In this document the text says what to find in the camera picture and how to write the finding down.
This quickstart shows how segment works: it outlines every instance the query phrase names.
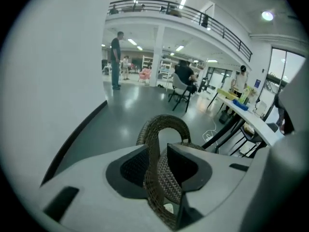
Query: sign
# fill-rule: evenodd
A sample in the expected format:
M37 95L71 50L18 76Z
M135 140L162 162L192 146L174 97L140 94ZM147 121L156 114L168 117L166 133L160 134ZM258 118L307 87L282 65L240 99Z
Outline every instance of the sign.
M254 87L259 87L259 86L260 86L260 83L261 83L261 80L257 79L257 80L255 81Z

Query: pink chair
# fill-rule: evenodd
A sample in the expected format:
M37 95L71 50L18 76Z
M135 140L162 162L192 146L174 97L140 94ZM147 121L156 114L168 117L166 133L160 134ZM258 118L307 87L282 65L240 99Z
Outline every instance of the pink chair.
M150 74L151 74L151 70L150 69L147 69L147 68L142 69L142 71L139 73L140 77L139 77L138 81L140 79L142 79L146 83L146 79L148 79L148 80L150 79Z

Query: black railing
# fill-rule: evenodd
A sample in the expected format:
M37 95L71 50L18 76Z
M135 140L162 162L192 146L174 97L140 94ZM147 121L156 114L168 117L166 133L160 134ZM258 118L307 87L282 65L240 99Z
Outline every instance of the black railing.
M241 52L248 61L250 61L252 56L250 49L226 26L199 10L185 5L182 9L179 9L179 6L179 3L165 0L138 0L138 3L135 3L133 0L122 0L111 2L108 14L112 15L126 12L155 11L167 15L186 18L193 23L199 24L208 30L213 30L218 33L223 39L226 39L234 47L236 47L236 49Z

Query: blue object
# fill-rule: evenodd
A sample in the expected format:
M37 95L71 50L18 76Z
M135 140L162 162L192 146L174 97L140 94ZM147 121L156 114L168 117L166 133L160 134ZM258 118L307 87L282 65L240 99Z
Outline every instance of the blue object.
M248 107L244 104L241 104L239 101L237 101L236 99L233 99L233 103L237 106L240 107L242 110L247 111Z

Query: gray floor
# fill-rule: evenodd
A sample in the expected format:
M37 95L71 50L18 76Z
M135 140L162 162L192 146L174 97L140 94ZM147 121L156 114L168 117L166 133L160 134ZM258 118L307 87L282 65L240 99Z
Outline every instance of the gray floor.
M155 115L171 114L182 118L189 127L194 144L203 145L202 134L223 125L218 118L221 103L215 101L206 111L209 100L195 95L191 98L187 113L184 102L173 112L175 101L168 103L168 93L159 87L143 87L122 84L121 90L113 91L109 82L104 83L108 105L86 126L65 155L57 174L74 163L95 155L133 146L144 123ZM173 129L159 134L161 150L167 143L179 142L180 136ZM207 149L214 150L214 145Z

